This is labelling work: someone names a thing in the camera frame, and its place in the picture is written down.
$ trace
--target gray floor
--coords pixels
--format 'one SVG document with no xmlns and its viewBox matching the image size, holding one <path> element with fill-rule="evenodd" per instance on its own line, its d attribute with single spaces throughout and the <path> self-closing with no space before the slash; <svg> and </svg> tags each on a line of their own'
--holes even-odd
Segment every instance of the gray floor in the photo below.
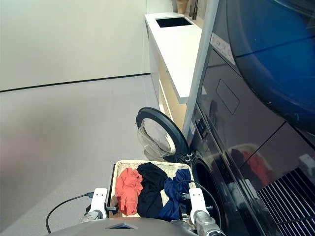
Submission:
<svg viewBox="0 0 315 236">
<path fill-rule="evenodd" d="M 54 206 L 109 187 L 118 160 L 145 159 L 135 125 L 144 106 L 158 108 L 150 76 L 1 93 L 1 235 L 45 235 Z M 57 209 L 51 230 L 77 224 L 90 202 Z"/>
</svg>

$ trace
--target open washer door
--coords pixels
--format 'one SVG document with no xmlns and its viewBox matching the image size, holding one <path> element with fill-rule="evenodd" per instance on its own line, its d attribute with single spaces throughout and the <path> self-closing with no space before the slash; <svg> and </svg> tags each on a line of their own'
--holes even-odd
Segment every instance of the open washer door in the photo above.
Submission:
<svg viewBox="0 0 315 236">
<path fill-rule="evenodd" d="M 151 107 L 141 108 L 136 117 L 138 139 L 150 160 L 185 163 L 190 160 L 186 139 L 165 114 Z"/>
</svg>

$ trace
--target sink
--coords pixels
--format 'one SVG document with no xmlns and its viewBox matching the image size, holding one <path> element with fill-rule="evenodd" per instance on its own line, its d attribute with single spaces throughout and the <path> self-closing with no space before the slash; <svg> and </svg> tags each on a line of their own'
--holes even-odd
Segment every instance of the sink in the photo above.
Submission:
<svg viewBox="0 0 315 236">
<path fill-rule="evenodd" d="M 186 20 L 185 17 L 156 19 L 156 21 L 161 28 L 192 25 L 192 23 L 190 23 L 188 20 Z"/>
</svg>

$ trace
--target label sticker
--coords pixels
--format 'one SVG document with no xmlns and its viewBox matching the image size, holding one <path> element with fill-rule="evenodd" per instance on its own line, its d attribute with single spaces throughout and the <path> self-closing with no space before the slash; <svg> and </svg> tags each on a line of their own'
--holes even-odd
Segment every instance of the label sticker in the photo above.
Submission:
<svg viewBox="0 0 315 236">
<path fill-rule="evenodd" d="M 215 33 L 212 33 L 210 44 L 215 49 L 217 49 L 226 59 L 228 59 L 233 65 L 235 65 L 230 44 L 225 42 Z"/>
<path fill-rule="evenodd" d="M 196 128 L 195 128 L 195 126 L 193 125 L 193 122 L 191 121 L 191 122 L 190 122 L 190 131 L 191 131 L 191 133 L 194 134 L 194 133 L 195 133 L 195 130 L 196 130 Z"/>
</svg>

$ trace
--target white countertop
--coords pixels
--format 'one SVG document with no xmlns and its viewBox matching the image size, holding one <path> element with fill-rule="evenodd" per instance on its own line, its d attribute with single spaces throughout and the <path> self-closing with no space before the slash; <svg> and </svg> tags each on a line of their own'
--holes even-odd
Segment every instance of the white countertop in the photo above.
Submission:
<svg viewBox="0 0 315 236">
<path fill-rule="evenodd" d="M 179 16 L 183 15 L 166 12 L 147 14 L 145 18 L 170 74 L 178 102 L 187 103 L 202 29 L 195 24 L 160 28 L 156 22 L 156 19 Z"/>
</svg>

